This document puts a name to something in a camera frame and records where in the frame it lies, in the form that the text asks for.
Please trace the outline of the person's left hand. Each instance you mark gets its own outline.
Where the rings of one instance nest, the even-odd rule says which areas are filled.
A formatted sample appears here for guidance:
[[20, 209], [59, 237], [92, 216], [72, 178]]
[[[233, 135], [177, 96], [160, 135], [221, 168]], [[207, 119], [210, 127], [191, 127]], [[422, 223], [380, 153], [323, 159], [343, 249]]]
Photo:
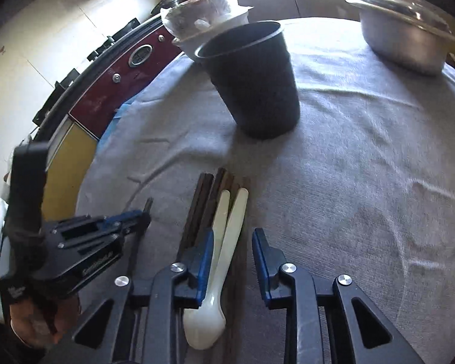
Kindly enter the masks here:
[[24, 344], [34, 349], [49, 349], [54, 344], [58, 344], [61, 338], [76, 325], [82, 310], [77, 294], [58, 301], [56, 305], [55, 334], [52, 334], [42, 313], [30, 299], [9, 307], [13, 332]]

